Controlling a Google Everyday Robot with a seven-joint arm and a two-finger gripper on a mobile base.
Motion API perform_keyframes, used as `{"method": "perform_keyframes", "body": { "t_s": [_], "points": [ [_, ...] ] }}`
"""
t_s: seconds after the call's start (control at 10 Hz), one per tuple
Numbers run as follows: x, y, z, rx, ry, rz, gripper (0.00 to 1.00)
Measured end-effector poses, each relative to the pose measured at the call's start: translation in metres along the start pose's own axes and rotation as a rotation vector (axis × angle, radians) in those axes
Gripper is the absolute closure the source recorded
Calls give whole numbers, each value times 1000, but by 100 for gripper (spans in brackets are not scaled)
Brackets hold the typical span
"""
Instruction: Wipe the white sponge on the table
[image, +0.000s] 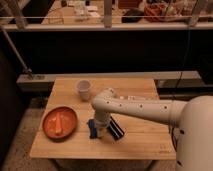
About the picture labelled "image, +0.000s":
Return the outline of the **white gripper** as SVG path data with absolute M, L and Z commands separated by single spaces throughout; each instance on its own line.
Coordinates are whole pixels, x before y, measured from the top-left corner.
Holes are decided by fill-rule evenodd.
M 103 112 L 95 112 L 94 114 L 95 128 L 97 137 L 102 138 L 106 134 L 107 127 L 110 124 L 110 114 Z

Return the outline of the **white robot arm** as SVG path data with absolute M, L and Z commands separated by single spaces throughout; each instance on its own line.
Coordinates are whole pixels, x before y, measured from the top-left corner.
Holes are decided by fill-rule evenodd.
M 91 105 L 98 129 L 109 125 L 111 113 L 177 127 L 176 171 L 213 171 L 213 96 L 190 101 L 127 100 L 117 98 L 115 90 L 107 88 Z

